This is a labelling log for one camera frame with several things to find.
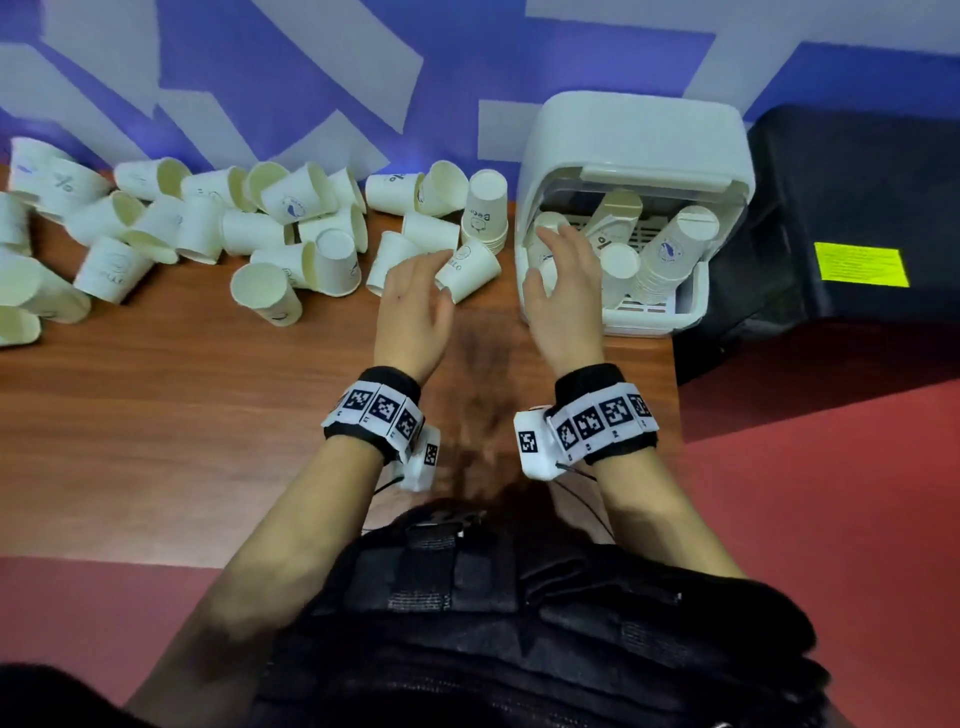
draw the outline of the wooden table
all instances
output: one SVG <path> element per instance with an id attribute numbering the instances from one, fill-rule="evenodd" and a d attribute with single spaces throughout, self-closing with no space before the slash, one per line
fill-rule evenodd
<path id="1" fill-rule="evenodd" d="M 364 278 L 380 233 L 400 222 L 369 216 Z M 73 279 L 84 248 L 58 225 L 37 216 L 32 225 L 35 255 Z M 445 495 L 492 498 L 521 479 L 514 413 L 553 401 L 553 378 L 519 317 L 512 238 L 499 260 L 503 275 L 458 305 L 421 401 L 443 433 L 436 492 Z M 327 410 L 371 364 L 379 304 L 363 287 L 342 299 L 301 292 L 301 321 L 272 328 L 230 297 L 245 262 L 157 265 L 124 305 L 97 301 L 83 322 L 47 323 L 36 344 L 0 351 L 0 555 L 227 562 L 322 441 Z M 608 342 L 674 460 L 670 340 Z M 392 488 L 374 508 L 417 500 Z"/>

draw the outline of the yellow sticky note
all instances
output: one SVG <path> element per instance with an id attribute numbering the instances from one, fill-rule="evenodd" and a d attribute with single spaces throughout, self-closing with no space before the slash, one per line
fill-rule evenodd
<path id="1" fill-rule="evenodd" d="M 903 258 L 895 248 L 868 248 L 840 243 L 814 243 L 813 247 L 823 280 L 910 287 L 903 268 Z"/>

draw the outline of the person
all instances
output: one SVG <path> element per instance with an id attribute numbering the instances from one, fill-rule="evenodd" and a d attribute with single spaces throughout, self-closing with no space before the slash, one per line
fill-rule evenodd
<path id="1" fill-rule="evenodd" d="M 523 293 L 560 404 L 623 377 L 604 359 L 589 243 L 572 227 L 538 235 L 557 284 L 547 296 L 532 269 Z M 449 255 L 390 272 L 361 380 L 419 399 L 453 327 L 433 284 Z M 809 622 L 745 577 L 656 434 L 592 455 L 615 546 L 446 501 L 361 537 L 392 451 L 357 425 L 326 435 L 124 711 L 51 668 L 7 666 L 5 724 L 822 724 L 828 676 L 805 657 Z"/>

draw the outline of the person's right arm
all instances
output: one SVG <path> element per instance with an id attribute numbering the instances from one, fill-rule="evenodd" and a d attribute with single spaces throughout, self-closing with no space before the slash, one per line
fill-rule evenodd
<path id="1" fill-rule="evenodd" d="M 557 285 L 546 296 L 540 272 L 523 282 L 530 332 L 560 378 L 604 362 L 600 261 L 572 227 L 537 230 L 553 252 Z M 613 534 L 627 551 L 718 576 L 744 576 L 697 513 L 653 448 L 599 460 L 593 466 Z"/>

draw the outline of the person's left hand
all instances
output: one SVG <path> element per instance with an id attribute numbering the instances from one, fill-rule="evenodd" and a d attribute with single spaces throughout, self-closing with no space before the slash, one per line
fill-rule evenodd
<path id="1" fill-rule="evenodd" d="M 417 255 L 387 274 L 376 319 L 373 366 L 394 367 L 422 386 L 444 358 L 453 330 L 453 300 L 440 292 L 434 315 L 430 299 L 433 277 L 450 260 L 451 251 Z"/>

